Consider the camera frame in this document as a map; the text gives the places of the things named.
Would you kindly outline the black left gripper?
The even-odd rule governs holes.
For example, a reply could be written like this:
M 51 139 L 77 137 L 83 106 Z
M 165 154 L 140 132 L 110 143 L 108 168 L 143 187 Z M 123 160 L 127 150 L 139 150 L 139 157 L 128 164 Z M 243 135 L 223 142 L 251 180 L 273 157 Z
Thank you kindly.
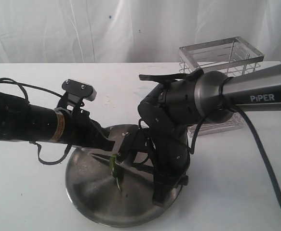
M 70 110 L 60 108 L 59 112 L 64 116 L 65 126 L 58 143 L 71 144 L 80 148 L 113 150 L 115 142 L 108 139 L 110 132 L 90 119 L 88 111 L 78 110 L 72 113 Z

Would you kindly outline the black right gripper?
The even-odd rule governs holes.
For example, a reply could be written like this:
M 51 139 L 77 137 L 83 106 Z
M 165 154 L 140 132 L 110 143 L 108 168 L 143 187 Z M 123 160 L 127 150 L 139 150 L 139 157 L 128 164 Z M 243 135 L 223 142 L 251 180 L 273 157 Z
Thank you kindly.
M 164 206 L 170 192 L 178 186 L 188 185 L 188 163 L 175 171 L 162 171 L 157 167 L 153 171 L 153 195 L 152 203 L 157 206 Z

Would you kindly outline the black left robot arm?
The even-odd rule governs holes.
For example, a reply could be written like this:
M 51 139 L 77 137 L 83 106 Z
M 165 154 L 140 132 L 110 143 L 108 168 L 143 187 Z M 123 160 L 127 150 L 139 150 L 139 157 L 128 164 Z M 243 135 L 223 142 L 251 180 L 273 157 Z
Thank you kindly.
M 0 92 L 0 141 L 41 141 L 112 151 L 108 131 L 89 113 L 31 105 Z

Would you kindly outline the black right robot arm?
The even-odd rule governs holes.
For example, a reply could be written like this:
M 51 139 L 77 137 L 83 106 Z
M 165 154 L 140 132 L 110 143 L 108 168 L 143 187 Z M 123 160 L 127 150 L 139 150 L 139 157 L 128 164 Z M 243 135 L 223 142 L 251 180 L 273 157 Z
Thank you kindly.
M 138 106 L 149 127 L 155 168 L 152 202 L 157 206 L 185 182 L 193 153 L 187 143 L 189 126 L 226 122 L 236 110 L 281 110 L 281 64 L 239 77 L 199 68 L 189 74 L 142 74 L 139 79 L 157 84 Z

